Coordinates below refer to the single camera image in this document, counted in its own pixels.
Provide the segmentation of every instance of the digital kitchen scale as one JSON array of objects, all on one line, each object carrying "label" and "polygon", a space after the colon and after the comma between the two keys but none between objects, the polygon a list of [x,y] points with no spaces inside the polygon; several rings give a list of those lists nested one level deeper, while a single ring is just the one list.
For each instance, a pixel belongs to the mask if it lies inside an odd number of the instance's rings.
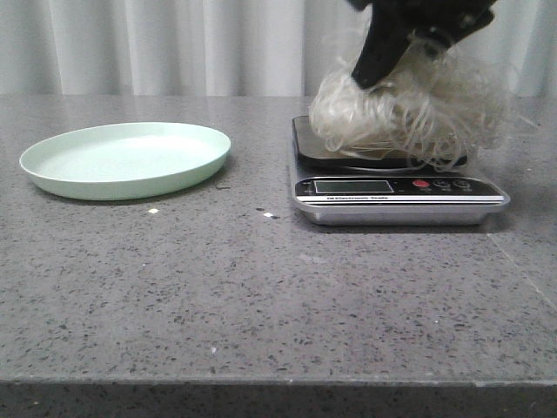
[{"label": "digital kitchen scale", "polygon": [[[309,118],[292,121],[292,198],[313,223],[334,226],[477,225],[510,198],[468,173],[438,173],[406,155],[352,158],[329,152]],[[457,164],[465,164],[462,158]]]}]

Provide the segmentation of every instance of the tangled white strands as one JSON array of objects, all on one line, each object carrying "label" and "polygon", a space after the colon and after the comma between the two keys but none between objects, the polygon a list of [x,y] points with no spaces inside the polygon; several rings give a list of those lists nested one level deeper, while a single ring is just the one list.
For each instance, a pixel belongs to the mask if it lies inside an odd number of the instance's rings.
[{"label": "tangled white strands", "polygon": [[500,74],[459,57],[455,47],[415,38],[393,71],[367,90],[354,82],[352,68],[325,77],[310,106],[312,128],[329,151],[368,159],[402,152],[451,171],[462,157],[470,161],[480,147],[494,146],[509,120]]}]

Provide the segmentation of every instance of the scale platform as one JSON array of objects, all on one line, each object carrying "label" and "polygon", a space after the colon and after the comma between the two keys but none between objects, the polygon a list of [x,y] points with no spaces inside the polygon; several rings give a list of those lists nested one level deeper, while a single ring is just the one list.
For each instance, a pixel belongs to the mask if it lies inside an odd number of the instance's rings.
[{"label": "scale platform", "polygon": [[307,116],[295,118],[292,127],[292,198],[315,224],[469,226],[510,202],[479,174],[439,173],[401,154],[347,157],[325,149]]}]

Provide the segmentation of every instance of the white curtain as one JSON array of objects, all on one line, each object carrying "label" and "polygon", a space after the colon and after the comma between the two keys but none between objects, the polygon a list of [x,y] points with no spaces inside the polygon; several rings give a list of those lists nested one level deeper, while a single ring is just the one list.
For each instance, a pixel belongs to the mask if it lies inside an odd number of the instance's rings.
[{"label": "white curtain", "polygon": [[[499,0],[462,50],[557,94],[557,1]],[[0,93],[311,96],[369,18],[345,0],[0,0]]]}]

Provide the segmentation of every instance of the red button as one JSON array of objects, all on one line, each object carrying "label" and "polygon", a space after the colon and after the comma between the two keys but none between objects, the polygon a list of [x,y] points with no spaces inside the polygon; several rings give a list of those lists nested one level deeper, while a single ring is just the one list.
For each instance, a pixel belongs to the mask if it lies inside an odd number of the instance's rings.
[{"label": "red button", "polygon": [[415,185],[416,187],[429,187],[428,182],[426,182],[425,180],[420,180],[420,179],[414,180],[412,182],[412,184]]}]

